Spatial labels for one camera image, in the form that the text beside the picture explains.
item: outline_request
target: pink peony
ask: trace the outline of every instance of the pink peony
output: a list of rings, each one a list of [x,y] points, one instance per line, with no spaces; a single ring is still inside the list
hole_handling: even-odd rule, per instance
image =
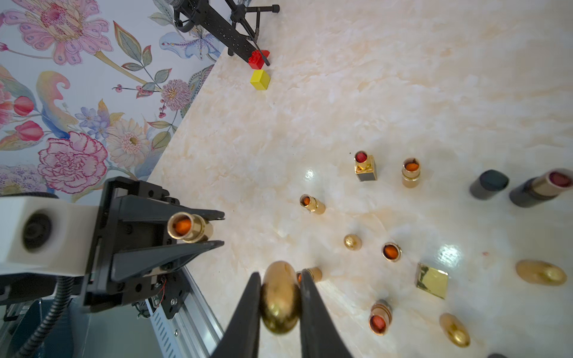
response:
[[[36,122],[26,121],[16,126],[16,133],[21,140],[40,140],[44,136],[44,131]]]
[[[191,102],[189,85],[183,80],[171,80],[163,86],[161,93],[165,105],[172,111],[177,111]]]
[[[48,149],[38,153],[38,172],[50,188],[75,194],[97,184],[107,171],[107,150],[84,133],[70,132],[70,139],[48,139]]]
[[[4,23],[20,25],[25,43],[36,50],[48,50],[56,43],[54,62],[63,65],[81,63],[81,51],[95,54],[113,51],[102,32],[109,31],[104,19],[87,21],[100,12],[95,0],[13,0],[27,11],[7,11]]]
[[[20,116],[27,116],[34,109],[34,102],[26,96],[20,96],[14,101],[14,112]]]

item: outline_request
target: yellow lego brick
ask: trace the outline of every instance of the yellow lego brick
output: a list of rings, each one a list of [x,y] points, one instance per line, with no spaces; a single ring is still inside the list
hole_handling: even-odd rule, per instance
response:
[[[269,86],[270,76],[265,70],[255,70],[251,77],[251,84],[258,91],[264,91]]]

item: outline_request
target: gold lipstick tube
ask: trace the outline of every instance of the gold lipstick tube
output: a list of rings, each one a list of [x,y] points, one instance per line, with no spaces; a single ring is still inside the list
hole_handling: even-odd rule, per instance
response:
[[[420,179],[422,165],[416,158],[408,158],[402,163],[402,184],[407,188],[416,187]]]
[[[374,156],[359,151],[354,155],[354,173],[361,182],[378,180]]]
[[[368,326],[370,330],[378,336],[383,336],[388,332],[392,323],[392,307],[384,300],[377,301],[370,309]]]
[[[532,207],[555,199],[564,191],[573,189],[573,171],[552,169],[542,176],[531,178],[509,193],[511,201],[520,207]]]
[[[262,322],[273,333],[287,333],[298,322],[300,309],[300,288],[295,270],[287,262],[273,262],[262,280]]]
[[[324,204],[308,194],[303,194],[299,199],[299,203],[300,206],[317,215],[323,214],[324,210],[326,210]]]
[[[188,219],[191,227],[186,234],[180,235],[175,226],[178,222]],[[195,214],[188,214],[184,211],[173,214],[167,221],[167,233],[176,240],[183,240],[187,243],[195,243],[209,240],[213,236],[213,225],[205,219]]]
[[[397,262],[402,258],[402,249],[394,242],[382,245],[382,256],[390,262]]]
[[[466,348],[470,344],[469,332],[464,324],[453,314],[444,313],[439,317],[439,325],[446,337],[456,346]]]
[[[348,234],[344,237],[344,245],[348,250],[358,251],[362,247],[362,240],[355,234]]]
[[[296,273],[296,281],[299,283],[299,286],[302,279],[303,271],[306,271],[311,275],[312,282],[317,283],[322,281],[322,271],[318,267],[311,267],[310,269],[303,269]]]
[[[521,260],[515,265],[519,277],[530,284],[560,286],[567,281],[567,274],[549,262]]]

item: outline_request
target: lipstick cap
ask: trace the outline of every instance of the lipstick cap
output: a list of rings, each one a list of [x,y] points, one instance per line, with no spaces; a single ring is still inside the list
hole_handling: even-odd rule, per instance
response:
[[[497,170],[486,170],[469,187],[470,194],[479,200],[487,200],[502,191],[509,184],[509,178]]]

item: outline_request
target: metal frame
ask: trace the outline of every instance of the metal frame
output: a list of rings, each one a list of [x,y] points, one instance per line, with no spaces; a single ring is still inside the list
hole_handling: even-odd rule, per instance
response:
[[[187,267],[181,271],[190,286],[187,298],[171,320],[161,306],[153,312],[147,300],[149,312],[153,312],[151,324],[163,358],[209,358],[223,337],[223,329]]]

